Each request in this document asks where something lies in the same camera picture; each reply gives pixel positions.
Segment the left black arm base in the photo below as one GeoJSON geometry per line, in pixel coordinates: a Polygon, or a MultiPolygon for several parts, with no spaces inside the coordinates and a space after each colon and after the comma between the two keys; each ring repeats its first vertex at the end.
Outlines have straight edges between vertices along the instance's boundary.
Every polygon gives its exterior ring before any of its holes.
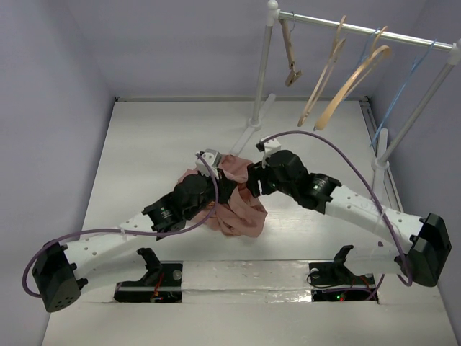
{"type": "Polygon", "coordinates": [[[137,250],[146,272],[139,280],[118,283],[113,298],[118,303],[181,303],[182,262],[161,262],[151,248],[137,250]]]}

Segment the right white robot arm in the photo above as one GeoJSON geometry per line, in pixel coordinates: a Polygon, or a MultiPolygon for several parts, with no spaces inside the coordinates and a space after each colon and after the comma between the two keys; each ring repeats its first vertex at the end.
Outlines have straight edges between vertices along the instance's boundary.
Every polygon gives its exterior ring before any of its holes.
{"type": "Polygon", "coordinates": [[[299,156],[281,150],[247,167],[247,188],[257,198],[280,192],[301,207],[337,218],[389,242],[360,248],[345,245],[335,255],[333,277],[347,283],[364,274],[402,274],[416,284],[434,287],[452,245],[444,219],[435,213],[414,216],[386,209],[325,174],[310,173],[299,156]]]}

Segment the pink t shirt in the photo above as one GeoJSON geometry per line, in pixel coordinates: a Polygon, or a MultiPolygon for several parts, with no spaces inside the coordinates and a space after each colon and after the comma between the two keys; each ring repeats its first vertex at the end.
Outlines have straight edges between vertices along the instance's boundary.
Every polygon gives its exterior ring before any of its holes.
{"type": "Polygon", "coordinates": [[[236,181],[228,204],[218,204],[218,186],[216,180],[206,177],[208,199],[205,207],[192,211],[187,220],[205,225],[213,231],[221,231],[226,236],[258,237],[264,228],[267,211],[258,198],[254,198],[246,188],[247,166],[252,161],[238,156],[226,154],[223,156],[218,169],[225,172],[227,178],[236,181]]]}

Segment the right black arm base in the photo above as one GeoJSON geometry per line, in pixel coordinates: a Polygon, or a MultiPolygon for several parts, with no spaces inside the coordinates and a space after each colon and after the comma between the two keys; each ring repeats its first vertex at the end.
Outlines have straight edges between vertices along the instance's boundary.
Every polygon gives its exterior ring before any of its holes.
{"type": "Polygon", "coordinates": [[[346,268],[346,256],[352,245],[343,246],[329,262],[310,262],[306,281],[313,302],[379,301],[373,274],[355,275],[346,268]]]}

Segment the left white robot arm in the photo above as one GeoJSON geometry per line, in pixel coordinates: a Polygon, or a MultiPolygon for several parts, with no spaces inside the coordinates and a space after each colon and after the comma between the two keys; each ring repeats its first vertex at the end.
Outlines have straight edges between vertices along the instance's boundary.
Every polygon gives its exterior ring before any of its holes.
{"type": "Polygon", "coordinates": [[[48,313],[60,311],[93,284],[89,273],[98,265],[134,249],[135,242],[142,237],[161,239],[188,232],[187,221],[206,210],[208,213],[197,222],[201,226],[217,205],[228,202],[236,187],[237,183],[228,179],[222,169],[210,176],[187,175],[172,192],[144,208],[141,215],[152,223],[148,230],[94,229],[70,234],[68,244],[63,237],[49,241],[35,255],[25,273],[33,276],[45,310],[48,313]]]}

